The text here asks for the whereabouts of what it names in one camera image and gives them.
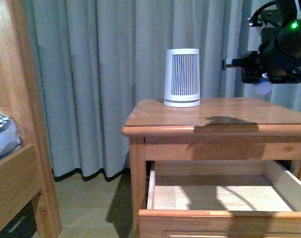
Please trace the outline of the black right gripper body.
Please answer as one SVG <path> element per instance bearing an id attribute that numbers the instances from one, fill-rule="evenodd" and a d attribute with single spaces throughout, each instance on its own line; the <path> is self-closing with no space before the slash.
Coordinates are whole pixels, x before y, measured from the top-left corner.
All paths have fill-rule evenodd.
<path id="1" fill-rule="evenodd" d="M 263 77 L 267 77 L 272 84 L 301 83 L 301 68 L 287 72 L 284 69 L 269 68 L 269 66 L 261 60 L 257 51 L 247 51 L 238 59 L 224 59 L 222 61 L 222 70 L 230 67 L 240 68 L 241 80 L 245 84 L 257 84 Z"/>

